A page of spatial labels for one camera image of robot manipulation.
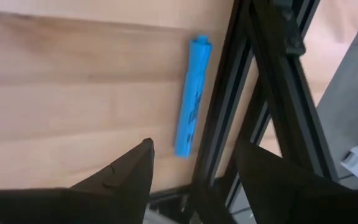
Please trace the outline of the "blue highlighter marker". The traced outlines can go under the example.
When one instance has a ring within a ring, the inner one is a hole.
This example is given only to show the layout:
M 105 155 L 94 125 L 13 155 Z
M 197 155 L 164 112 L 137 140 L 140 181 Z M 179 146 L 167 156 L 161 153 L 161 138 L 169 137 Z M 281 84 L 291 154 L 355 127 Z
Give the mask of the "blue highlighter marker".
M 188 68 L 175 136 L 175 155 L 181 158 L 187 158 L 191 154 L 212 48 L 207 35 L 198 35 L 190 41 Z

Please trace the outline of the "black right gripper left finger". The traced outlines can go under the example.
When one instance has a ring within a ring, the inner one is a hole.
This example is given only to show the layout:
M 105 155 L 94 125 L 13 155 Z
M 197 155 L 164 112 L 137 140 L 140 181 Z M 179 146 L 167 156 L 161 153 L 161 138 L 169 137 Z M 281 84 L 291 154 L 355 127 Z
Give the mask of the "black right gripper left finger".
M 71 187 L 0 190 L 0 224 L 142 224 L 154 155 L 146 138 Z

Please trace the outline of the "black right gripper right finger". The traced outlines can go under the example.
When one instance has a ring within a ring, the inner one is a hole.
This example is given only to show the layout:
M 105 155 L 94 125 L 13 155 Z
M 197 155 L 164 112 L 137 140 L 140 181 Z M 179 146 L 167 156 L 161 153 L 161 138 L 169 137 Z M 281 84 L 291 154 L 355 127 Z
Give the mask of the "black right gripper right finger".
M 358 224 L 358 190 L 349 189 L 255 145 L 234 148 L 257 224 Z

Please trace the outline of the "black aluminium table frame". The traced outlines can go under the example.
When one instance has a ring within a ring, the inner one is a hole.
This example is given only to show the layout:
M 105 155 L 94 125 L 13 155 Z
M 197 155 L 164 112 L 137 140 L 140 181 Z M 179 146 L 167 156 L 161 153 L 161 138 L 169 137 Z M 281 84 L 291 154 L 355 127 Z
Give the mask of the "black aluminium table frame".
M 245 141 L 338 182 L 300 61 L 319 2 L 234 1 L 191 184 L 152 197 L 164 220 L 236 224 L 234 148 Z

